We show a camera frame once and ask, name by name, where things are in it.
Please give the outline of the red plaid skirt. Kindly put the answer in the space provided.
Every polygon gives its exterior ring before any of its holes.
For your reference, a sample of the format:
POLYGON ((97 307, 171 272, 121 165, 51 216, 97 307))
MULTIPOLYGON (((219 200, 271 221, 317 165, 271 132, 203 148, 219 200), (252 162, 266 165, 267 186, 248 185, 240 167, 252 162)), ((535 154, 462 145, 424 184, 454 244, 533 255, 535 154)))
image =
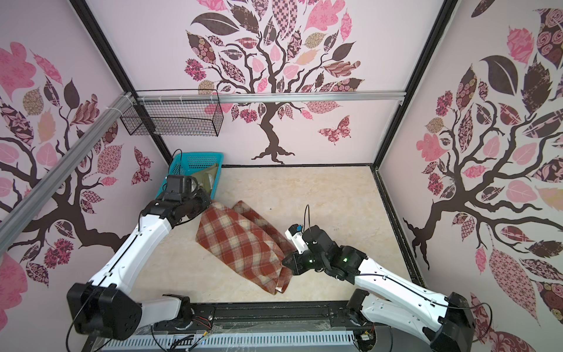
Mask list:
POLYGON ((284 293, 293 277, 282 261, 296 247, 243 201, 231 208, 213 202, 202 214, 196 242, 272 295, 284 293))

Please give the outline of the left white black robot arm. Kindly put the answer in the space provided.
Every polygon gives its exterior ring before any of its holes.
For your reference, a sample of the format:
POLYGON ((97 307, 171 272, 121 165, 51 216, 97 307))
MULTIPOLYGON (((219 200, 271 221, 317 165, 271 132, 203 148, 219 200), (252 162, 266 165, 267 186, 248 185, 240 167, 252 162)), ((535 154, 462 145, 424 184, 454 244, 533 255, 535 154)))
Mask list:
POLYGON ((73 318, 70 328, 78 334, 126 340, 138 329, 162 321, 190 324, 194 312, 189 297, 166 294, 136 302, 130 292, 159 243, 172 229, 195 219, 210 205, 211 198, 202 189, 183 195, 161 194, 151 201, 111 260, 87 283, 76 283, 67 292, 73 318))

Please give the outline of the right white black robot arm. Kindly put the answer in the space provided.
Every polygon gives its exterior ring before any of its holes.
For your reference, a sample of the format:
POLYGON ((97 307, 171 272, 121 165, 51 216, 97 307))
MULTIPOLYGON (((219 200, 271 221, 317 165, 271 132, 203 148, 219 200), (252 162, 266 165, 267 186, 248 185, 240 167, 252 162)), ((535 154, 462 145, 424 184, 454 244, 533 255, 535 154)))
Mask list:
POLYGON ((356 287, 350 319, 386 325, 427 343, 432 351, 470 351, 476 329, 468 300, 416 285, 352 246, 340 246, 318 226, 293 224, 284 236, 296 248, 282 261, 295 276, 323 272, 356 287))

